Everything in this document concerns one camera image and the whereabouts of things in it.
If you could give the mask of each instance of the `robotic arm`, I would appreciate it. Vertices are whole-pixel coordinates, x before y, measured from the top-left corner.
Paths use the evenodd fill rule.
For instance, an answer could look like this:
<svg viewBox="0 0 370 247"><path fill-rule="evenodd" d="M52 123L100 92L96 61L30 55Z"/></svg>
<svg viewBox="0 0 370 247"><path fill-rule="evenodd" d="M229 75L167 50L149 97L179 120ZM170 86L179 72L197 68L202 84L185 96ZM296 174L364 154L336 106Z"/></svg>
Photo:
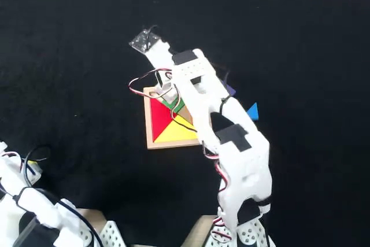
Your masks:
<svg viewBox="0 0 370 247"><path fill-rule="evenodd" d="M181 98L193 118L198 140L212 152L221 175L218 194L218 218L214 220L210 239L206 246L218 244L237 245L237 235L246 245L274 246L270 240L247 238L245 228L257 226L257 220L270 210L272 178L268 168L269 142L248 117L241 104L225 89L216 71L200 49L171 53L170 46L150 30L142 31L130 45L144 54L155 68L165 68L170 75L161 75L156 92L172 102ZM209 124L211 112L219 112L233 125L214 132ZM253 199L258 206L258 215L242 222L238 212L244 201Z"/></svg>

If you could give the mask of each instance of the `wooden tangram board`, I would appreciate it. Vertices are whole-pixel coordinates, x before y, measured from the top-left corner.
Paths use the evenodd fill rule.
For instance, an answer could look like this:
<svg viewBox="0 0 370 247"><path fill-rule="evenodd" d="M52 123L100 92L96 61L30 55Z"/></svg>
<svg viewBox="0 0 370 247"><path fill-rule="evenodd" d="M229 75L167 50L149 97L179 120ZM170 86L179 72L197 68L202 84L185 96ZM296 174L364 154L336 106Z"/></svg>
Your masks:
<svg viewBox="0 0 370 247"><path fill-rule="evenodd" d="M153 91L154 87L144 88L144 93L146 94ZM172 120L170 114L172 105L168 104L162 98L144 97L148 149L199 145L196 132L188 130ZM174 110L173 116L179 123L194 128L190 113L182 101L176 110Z"/></svg>

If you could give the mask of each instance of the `black fabric surface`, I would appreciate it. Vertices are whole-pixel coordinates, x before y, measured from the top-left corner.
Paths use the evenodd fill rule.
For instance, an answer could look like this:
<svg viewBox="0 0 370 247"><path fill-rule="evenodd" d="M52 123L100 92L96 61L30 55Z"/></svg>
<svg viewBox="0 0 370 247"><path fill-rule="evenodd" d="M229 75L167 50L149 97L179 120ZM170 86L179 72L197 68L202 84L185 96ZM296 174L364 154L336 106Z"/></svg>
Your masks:
<svg viewBox="0 0 370 247"><path fill-rule="evenodd" d="M146 150L127 83L151 66L128 42L158 24L258 103L277 246L364 246L369 19L369 0L0 0L0 137L52 144L39 186L102 210L127 243L179 246L216 213L220 179L200 147Z"/></svg>

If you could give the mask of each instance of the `red triangle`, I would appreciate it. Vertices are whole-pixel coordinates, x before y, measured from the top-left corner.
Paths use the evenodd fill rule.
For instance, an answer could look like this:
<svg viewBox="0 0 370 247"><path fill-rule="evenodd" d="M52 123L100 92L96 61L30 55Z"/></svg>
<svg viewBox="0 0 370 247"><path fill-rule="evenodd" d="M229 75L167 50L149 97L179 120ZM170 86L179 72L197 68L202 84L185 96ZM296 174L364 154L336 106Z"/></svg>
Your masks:
<svg viewBox="0 0 370 247"><path fill-rule="evenodd" d="M154 142L172 121L171 111L159 100L151 98L150 114L151 114L151 132Z"/></svg>

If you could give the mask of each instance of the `yellow triangle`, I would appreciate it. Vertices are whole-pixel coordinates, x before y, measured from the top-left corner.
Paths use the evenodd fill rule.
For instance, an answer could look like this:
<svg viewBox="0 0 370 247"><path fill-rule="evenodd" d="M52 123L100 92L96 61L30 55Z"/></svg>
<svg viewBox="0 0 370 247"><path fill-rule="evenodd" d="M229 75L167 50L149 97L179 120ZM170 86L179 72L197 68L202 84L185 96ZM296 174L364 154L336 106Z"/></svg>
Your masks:
<svg viewBox="0 0 370 247"><path fill-rule="evenodd" d="M194 126L188 123L184 118L177 115L175 120L179 123L184 124L187 127L194 128ZM169 141L179 141L197 139L197 133L180 126L175 121L170 122L170 124L165 128L165 130L158 136L154 143L159 142L169 142Z"/></svg>

